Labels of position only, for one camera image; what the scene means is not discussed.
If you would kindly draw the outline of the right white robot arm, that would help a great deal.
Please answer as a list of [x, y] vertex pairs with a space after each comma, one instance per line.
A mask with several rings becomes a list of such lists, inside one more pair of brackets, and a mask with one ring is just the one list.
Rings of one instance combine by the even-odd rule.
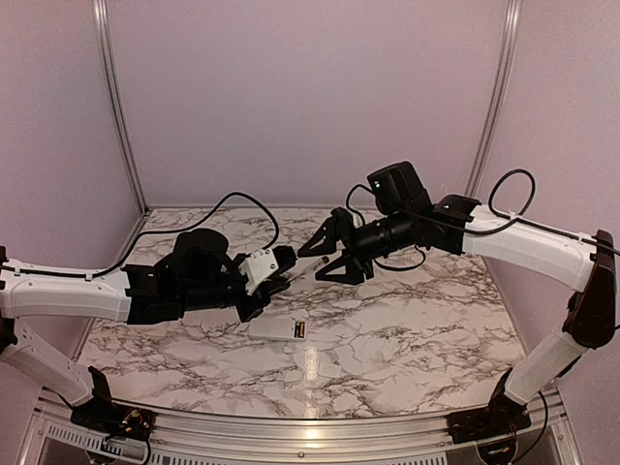
[[316, 272], [317, 280], [361, 284], [373, 277], [374, 260], [417, 246], [517, 265], [573, 291], [561, 328], [498, 382], [480, 412], [486, 432], [503, 432], [540, 389], [614, 337], [618, 253], [609, 232], [556, 230], [459, 195], [434, 203], [408, 161], [377, 170], [367, 180], [383, 216], [356, 227], [350, 212], [333, 209], [298, 251], [301, 257], [341, 254]]

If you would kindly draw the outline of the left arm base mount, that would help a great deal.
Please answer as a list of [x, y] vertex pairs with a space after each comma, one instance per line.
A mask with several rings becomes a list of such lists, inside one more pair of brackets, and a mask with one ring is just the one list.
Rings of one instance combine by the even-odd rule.
[[113, 403], [104, 407], [82, 405], [72, 409], [71, 423], [106, 433], [111, 438], [137, 441], [150, 438], [155, 413], [148, 409]]

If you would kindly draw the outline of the white remote control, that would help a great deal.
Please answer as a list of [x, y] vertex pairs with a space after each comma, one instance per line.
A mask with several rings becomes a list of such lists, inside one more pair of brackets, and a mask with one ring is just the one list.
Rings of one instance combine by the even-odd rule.
[[296, 342], [305, 339], [294, 339], [295, 320], [285, 317], [264, 318], [252, 321], [248, 326], [248, 336], [253, 339], [268, 341]]

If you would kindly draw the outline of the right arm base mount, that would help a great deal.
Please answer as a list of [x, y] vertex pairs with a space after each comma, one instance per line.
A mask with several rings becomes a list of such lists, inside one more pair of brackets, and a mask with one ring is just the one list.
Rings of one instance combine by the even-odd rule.
[[532, 425], [524, 408], [515, 411], [489, 406], [447, 415], [448, 432], [455, 444], [511, 435]]

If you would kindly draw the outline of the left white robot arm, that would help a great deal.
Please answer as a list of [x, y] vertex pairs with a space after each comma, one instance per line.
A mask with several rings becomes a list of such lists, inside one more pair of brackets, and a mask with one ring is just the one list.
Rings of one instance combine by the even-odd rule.
[[127, 325], [177, 321], [189, 311], [235, 308], [246, 323], [289, 286], [295, 251], [270, 240], [232, 258], [227, 238], [204, 220], [170, 231], [172, 251], [154, 265], [121, 257], [104, 269], [43, 267], [1, 258], [1, 360], [57, 392], [103, 431], [121, 424], [105, 376], [54, 349], [27, 317], [86, 317]]

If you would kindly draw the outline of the white battery cover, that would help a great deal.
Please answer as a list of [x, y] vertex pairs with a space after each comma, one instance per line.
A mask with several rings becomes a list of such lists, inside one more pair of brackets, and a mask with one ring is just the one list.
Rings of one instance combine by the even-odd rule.
[[321, 363], [318, 368], [320, 376], [328, 378], [339, 378], [342, 374], [342, 367], [336, 364]]

